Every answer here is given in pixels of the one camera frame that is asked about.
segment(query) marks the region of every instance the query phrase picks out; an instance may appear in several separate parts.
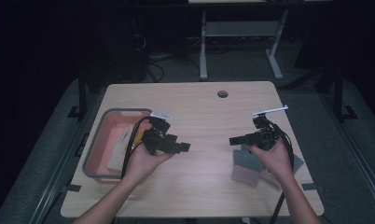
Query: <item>skin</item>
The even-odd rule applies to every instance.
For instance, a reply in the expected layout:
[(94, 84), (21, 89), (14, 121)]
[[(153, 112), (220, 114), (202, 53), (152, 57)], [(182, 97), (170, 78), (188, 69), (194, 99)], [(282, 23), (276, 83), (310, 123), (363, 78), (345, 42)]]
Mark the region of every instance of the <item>skin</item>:
[(314, 213), (313, 208), (310, 206), (293, 175), (283, 141), (281, 139), (278, 140), (269, 151), (262, 150), (256, 146), (249, 146), (249, 150), (260, 157), (263, 165), (280, 182), (293, 223), (322, 223)]
[(132, 191), (173, 154), (150, 155), (143, 144), (130, 157), (125, 176), (74, 223), (110, 223)]

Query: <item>gray floor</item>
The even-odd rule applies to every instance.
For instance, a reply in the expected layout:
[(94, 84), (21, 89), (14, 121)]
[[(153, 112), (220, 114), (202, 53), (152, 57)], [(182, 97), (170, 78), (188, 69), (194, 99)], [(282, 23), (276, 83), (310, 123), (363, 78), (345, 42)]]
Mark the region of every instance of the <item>gray floor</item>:
[[(222, 54), (208, 54), (207, 81), (268, 80), (283, 86), (308, 72), (294, 68), (300, 43), (282, 42), (277, 60), (285, 77), (273, 77), (264, 49), (270, 40), (258, 40), (249, 49), (238, 48)], [(198, 63), (199, 54), (190, 59)], [(157, 63), (164, 69), (161, 82), (199, 81), (198, 67), (190, 60), (169, 59)], [(160, 76), (157, 67), (150, 67)], [(375, 197), (356, 161), (353, 147), (360, 148), (369, 168), (375, 174), (375, 116), (366, 107), (354, 85), (345, 82), (344, 104), (350, 105), (358, 119), (339, 123), (333, 116), (329, 94), (318, 94), (313, 85), (317, 77), (292, 91), (279, 91), (282, 102), (298, 139), (299, 146), (312, 174), (325, 207), (324, 223), (375, 223)], [(146, 77), (143, 82), (152, 82)], [(70, 223), (60, 215), (65, 193), (63, 185), (72, 177), (79, 157), (74, 156), (84, 133), (90, 131), (103, 93), (88, 92), (89, 113), (81, 122), (67, 118), (72, 106), (78, 104), (77, 83), (65, 92), (49, 123), (38, 139), (33, 153), (21, 171), (0, 211), (0, 223)], [(268, 223), (267, 217), (256, 217)], [(118, 219), (116, 223), (185, 223), (183, 219)], [(197, 223), (241, 223), (239, 218), (202, 218)], [(290, 223), (279, 217), (277, 223)]]

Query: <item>tabletop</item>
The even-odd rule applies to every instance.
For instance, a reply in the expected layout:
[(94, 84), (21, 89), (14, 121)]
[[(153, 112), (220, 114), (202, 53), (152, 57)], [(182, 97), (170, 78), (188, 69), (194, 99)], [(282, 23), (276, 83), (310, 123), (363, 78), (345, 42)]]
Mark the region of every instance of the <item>tabletop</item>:
[[(220, 91), (228, 96), (221, 98)], [(73, 185), (62, 205), (64, 217), (78, 217), (113, 186), (87, 177), (82, 164), (103, 113), (112, 108), (148, 108), (173, 116), (168, 133), (190, 143), (189, 152), (166, 161), (130, 195), (118, 217), (263, 217), (271, 216), (281, 191), (265, 181), (256, 187), (231, 179), (233, 149), (229, 138), (256, 132), (253, 111), (282, 107), (271, 82), (197, 82), (117, 84), (108, 87), (87, 144), (76, 168)], [(267, 118), (286, 132), (294, 153), (304, 160), (284, 111)], [(300, 184), (313, 182), (304, 163), (296, 172)], [(303, 191), (315, 213), (324, 207), (317, 190)], [(286, 203), (280, 216), (288, 216)]]

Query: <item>plastic tray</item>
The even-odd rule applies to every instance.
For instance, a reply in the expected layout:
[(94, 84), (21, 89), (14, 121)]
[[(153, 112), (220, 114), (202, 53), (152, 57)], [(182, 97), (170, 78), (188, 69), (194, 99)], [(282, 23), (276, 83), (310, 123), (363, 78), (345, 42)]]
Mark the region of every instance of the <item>plastic tray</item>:
[[(110, 109), (105, 111), (83, 162), (83, 173), (100, 182), (119, 181), (121, 171), (108, 168), (113, 147), (127, 128), (133, 126), (139, 119), (149, 116), (151, 112), (149, 109)], [(148, 129), (150, 124), (144, 120), (141, 127)]]

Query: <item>hand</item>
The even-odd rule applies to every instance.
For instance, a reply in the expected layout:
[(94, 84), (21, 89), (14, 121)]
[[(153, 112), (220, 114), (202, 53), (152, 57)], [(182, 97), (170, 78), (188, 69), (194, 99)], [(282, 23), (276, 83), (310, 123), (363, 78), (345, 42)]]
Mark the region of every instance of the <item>hand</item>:
[(275, 175), (278, 181), (284, 177), (293, 175), (289, 156), (282, 139), (279, 139), (272, 149), (268, 151), (256, 146), (248, 146), (248, 149), (260, 157), (263, 165)]
[(140, 184), (163, 162), (169, 160), (174, 154), (164, 153), (150, 155), (144, 144), (140, 144), (132, 151), (127, 171), (124, 178), (129, 178), (132, 183)]

